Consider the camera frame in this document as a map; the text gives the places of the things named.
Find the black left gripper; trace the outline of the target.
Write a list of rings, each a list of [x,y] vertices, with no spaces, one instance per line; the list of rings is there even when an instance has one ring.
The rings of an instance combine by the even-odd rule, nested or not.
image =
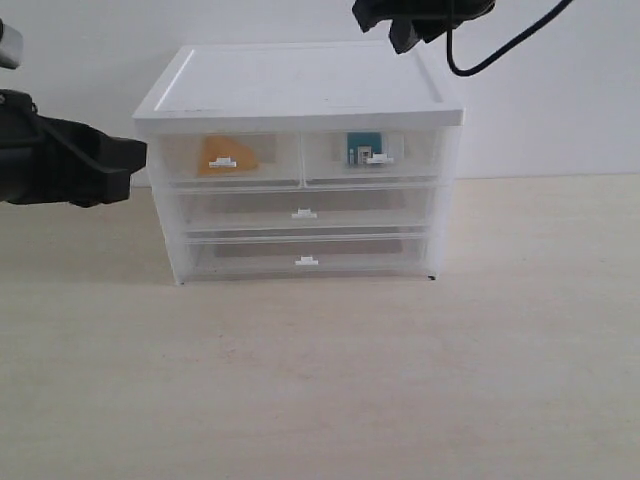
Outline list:
[[[1,202],[81,208],[129,198],[147,144],[87,124],[42,116],[32,97],[1,90]]]

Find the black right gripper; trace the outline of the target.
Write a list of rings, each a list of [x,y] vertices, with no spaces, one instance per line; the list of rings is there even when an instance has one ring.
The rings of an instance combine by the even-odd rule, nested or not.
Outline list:
[[[395,17],[396,1],[356,0],[352,14],[362,33],[379,23],[390,23],[389,40],[396,54],[409,52],[420,42],[429,43],[449,29],[490,13],[495,1],[405,1],[400,17]]]

